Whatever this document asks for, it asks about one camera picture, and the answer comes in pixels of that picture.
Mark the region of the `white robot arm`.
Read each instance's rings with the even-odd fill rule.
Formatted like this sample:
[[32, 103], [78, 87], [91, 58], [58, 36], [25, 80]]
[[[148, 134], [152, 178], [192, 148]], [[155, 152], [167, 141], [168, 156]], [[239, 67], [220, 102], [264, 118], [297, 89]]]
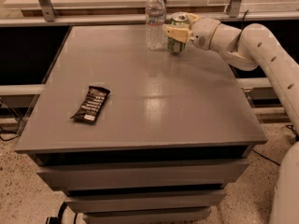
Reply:
[[[299, 64], [265, 26], [253, 23], [243, 29], [210, 18], [187, 14], [187, 23], [166, 24], [164, 34], [181, 43], [217, 52], [241, 71], [261, 68], [299, 133]], [[299, 142], [284, 155], [278, 171], [269, 224], [299, 224]]]

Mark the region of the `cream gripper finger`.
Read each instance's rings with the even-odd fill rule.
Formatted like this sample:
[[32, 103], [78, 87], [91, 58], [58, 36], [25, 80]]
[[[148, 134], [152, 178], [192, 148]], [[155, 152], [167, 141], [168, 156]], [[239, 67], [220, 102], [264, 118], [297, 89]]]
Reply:
[[187, 27], [178, 27], [173, 25], [165, 25], [164, 33], [178, 42], [187, 43], [192, 36], [192, 31]]
[[193, 25], [195, 22], [197, 22], [200, 19], [198, 15], [195, 15], [193, 13], [188, 13], [187, 18], [189, 21], [189, 25]]

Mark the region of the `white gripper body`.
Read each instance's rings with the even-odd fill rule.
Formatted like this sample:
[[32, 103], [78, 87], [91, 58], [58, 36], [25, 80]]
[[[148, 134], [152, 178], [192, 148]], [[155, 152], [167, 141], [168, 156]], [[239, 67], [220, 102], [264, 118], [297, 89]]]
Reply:
[[192, 25], [192, 44], [196, 48], [210, 50], [212, 37], [220, 24], [220, 21], [210, 18], [196, 21]]

